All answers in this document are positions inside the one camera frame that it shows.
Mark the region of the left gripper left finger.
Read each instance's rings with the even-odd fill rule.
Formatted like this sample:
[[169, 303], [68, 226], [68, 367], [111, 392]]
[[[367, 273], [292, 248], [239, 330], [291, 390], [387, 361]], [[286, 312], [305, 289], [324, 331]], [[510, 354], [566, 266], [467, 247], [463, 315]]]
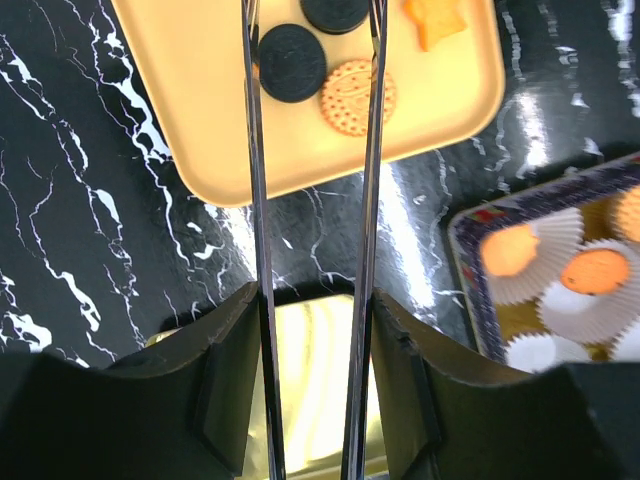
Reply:
[[233, 479], [260, 350], [257, 287], [108, 368], [1, 358], [5, 479]]

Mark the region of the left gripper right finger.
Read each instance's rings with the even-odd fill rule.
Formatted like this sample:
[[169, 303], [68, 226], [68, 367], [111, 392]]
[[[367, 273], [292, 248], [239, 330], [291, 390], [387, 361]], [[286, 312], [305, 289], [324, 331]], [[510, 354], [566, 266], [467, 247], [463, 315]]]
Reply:
[[639, 367], [529, 374], [373, 295], [372, 359], [394, 479], [635, 479]]

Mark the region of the orange fish shaped cookie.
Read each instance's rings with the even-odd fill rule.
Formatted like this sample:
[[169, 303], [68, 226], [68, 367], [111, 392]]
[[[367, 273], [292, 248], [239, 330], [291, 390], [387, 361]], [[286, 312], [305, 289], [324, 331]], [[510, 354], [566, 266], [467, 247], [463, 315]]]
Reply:
[[493, 276], [516, 276], [537, 257], [539, 243], [539, 237], [529, 224], [505, 228], [487, 235], [481, 242], [481, 260]]

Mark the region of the orange chocolate chip cookie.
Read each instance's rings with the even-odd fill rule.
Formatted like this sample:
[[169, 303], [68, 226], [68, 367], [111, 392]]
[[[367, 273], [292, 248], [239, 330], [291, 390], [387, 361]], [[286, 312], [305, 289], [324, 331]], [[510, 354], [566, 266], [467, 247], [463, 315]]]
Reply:
[[611, 294], [631, 276], [630, 262], [622, 253], [606, 248], [577, 254], [563, 270], [560, 281], [567, 289], [584, 295]]

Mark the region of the round tan sandwich biscuit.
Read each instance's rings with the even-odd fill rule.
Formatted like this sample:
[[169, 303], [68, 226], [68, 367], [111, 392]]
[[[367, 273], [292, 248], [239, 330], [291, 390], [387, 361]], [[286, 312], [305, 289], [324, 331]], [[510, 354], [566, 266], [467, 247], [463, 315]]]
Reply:
[[639, 242], [639, 187], [623, 192], [615, 209], [615, 223], [619, 232], [629, 241]]

